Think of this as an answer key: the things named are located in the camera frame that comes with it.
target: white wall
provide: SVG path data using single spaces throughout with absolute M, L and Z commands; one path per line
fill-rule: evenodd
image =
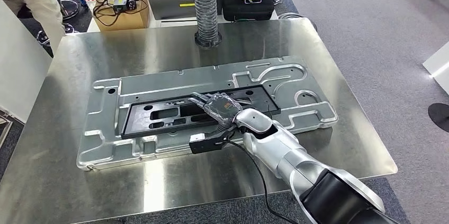
M 0 109 L 26 122 L 51 57 L 0 0 Z

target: white panel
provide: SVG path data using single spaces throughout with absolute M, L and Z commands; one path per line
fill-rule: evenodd
M 423 63 L 439 85 L 449 94 L 449 42 Z
M 26 122 L 51 57 L 0 0 L 0 109 Z

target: yellow label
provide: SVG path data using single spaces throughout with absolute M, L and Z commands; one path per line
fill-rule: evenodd
M 194 3 L 182 3 L 179 6 L 180 7 L 192 7 L 192 6 L 195 6 L 195 4 Z

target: black plastic tray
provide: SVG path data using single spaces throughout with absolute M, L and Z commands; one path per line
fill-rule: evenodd
M 226 93 L 244 109 L 253 108 L 271 115 L 281 110 L 262 85 L 224 89 L 208 93 Z M 145 137 L 178 130 L 211 126 L 217 121 L 190 102 L 191 96 L 133 103 L 128 109 L 122 139 Z

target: white table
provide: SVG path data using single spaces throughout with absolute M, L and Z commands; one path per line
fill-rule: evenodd
M 270 20 L 277 20 L 277 14 L 276 11 L 273 11 L 273 14 L 271 15 Z M 160 27 L 170 27 L 170 26 L 183 26 L 183 25 L 196 25 L 196 17 L 185 17 L 182 19 L 169 19 L 169 20 L 156 20 L 153 16 L 153 13 L 151 11 L 151 5 L 150 5 L 150 12 L 148 16 L 148 27 L 149 28 L 160 28 Z M 229 21 L 226 21 L 223 17 L 223 15 L 218 15 L 218 23 L 231 23 Z M 89 24 L 89 27 L 87 28 L 87 32 L 99 32 L 99 28 L 97 24 L 95 23 L 95 20 L 92 18 L 91 23 Z

